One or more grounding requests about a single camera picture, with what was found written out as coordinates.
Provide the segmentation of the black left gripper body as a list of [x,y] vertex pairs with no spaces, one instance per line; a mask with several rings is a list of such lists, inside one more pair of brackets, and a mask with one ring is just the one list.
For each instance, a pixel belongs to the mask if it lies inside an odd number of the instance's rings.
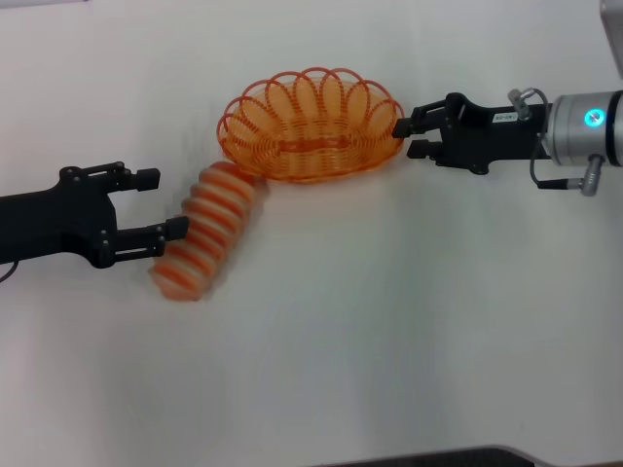
[[0,265],[72,253],[97,269],[115,263],[118,167],[105,164],[59,172],[48,190],[0,197]]

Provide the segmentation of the orange striped toy bread loaf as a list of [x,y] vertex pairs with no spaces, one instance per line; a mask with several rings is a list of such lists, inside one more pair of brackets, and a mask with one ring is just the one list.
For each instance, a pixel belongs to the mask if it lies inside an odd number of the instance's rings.
[[257,177],[231,162],[202,170],[181,204],[189,221],[185,237],[169,242],[149,269],[165,298],[193,302],[203,297],[248,224],[258,186]]

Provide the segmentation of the orange plastic wire basket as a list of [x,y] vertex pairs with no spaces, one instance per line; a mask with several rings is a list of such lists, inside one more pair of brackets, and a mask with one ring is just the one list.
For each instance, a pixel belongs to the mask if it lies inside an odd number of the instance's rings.
[[376,170],[402,149],[402,106],[347,68],[285,71],[249,85],[216,127],[223,155],[268,180],[319,183]]

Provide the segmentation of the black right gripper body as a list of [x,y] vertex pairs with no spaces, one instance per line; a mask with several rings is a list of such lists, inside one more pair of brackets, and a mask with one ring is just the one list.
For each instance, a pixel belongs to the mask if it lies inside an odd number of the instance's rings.
[[533,104],[531,116],[521,121],[512,106],[483,107],[461,93],[449,93],[440,127],[442,149],[435,163],[486,175],[493,162],[547,160],[539,137],[548,109]]

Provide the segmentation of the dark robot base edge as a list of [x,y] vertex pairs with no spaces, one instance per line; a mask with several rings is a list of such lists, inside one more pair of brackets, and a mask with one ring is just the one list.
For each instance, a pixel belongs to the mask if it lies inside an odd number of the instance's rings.
[[456,449],[311,467],[551,467],[527,454],[502,447]]

